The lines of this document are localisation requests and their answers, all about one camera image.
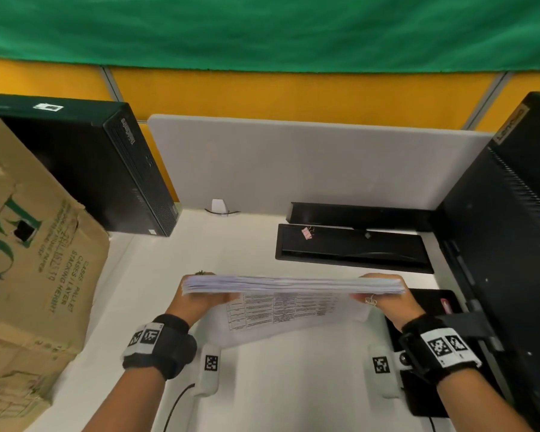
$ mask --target computer tower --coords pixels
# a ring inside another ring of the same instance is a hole
[[[106,230],[170,236],[178,212],[128,103],[0,94],[0,118]]]

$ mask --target desk surface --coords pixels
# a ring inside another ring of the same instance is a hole
[[[364,268],[278,261],[276,231],[283,217],[218,217],[185,210],[170,238],[136,236],[105,280],[113,291],[91,328],[84,351],[58,381],[53,406],[28,432],[79,432],[122,374],[120,354],[134,329],[162,313],[180,277],[217,274],[354,277]],[[411,288],[437,288],[432,275],[402,273]],[[367,346],[382,341],[383,319],[315,327],[222,352],[220,388],[207,399],[184,397],[169,432],[430,432],[401,400],[376,394]],[[192,366],[168,382],[154,424],[162,432],[173,401],[194,378]],[[436,419],[439,432],[453,430]]]

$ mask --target stack of paper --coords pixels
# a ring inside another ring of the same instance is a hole
[[[398,279],[359,277],[354,279],[297,279],[293,277],[249,277],[196,275],[182,285],[186,293],[366,293],[400,294]]]

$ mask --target yellow partition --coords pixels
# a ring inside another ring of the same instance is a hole
[[[0,59],[0,93],[111,100],[100,69]]]
[[[514,73],[476,130],[497,131],[526,94],[532,91],[540,91],[540,72]]]
[[[308,74],[112,68],[153,113],[460,129],[494,73]]]
[[[176,195],[176,191],[174,190],[174,186],[172,185],[172,181],[170,180],[168,171],[166,171],[166,166],[164,165],[162,156],[160,156],[158,147],[156,146],[156,143],[154,142],[154,138],[152,137],[152,132],[148,128],[148,124],[140,124],[140,130],[142,130],[142,134],[146,138],[146,143],[150,147],[150,151],[152,152],[152,156],[154,157],[154,162],[156,162],[156,165],[158,166],[158,169],[160,170],[160,174],[162,174],[162,178],[164,179],[166,186],[168,187],[168,191],[170,191],[170,194],[172,195],[172,198],[174,199],[174,201],[178,202],[179,201],[178,196]]]

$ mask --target hand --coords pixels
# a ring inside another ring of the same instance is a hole
[[[406,286],[402,276],[397,274],[368,273],[360,276],[363,278],[399,279],[406,290],[403,294],[352,294],[352,298],[364,303],[366,298],[376,300],[376,307],[380,308],[388,319],[394,323],[396,329],[402,332],[402,327],[425,314],[424,309],[418,304],[410,289]]]
[[[214,273],[205,273],[205,275],[213,275]],[[209,294],[207,292],[192,292],[190,294],[182,295],[182,283],[191,274],[187,274],[182,277],[176,295],[172,300],[167,314],[175,315],[188,323],[190,327],[194,325],[196,321],[201,319],[206,312],[217,305],[228,303],[240,296],[238,292],[218,292]]]

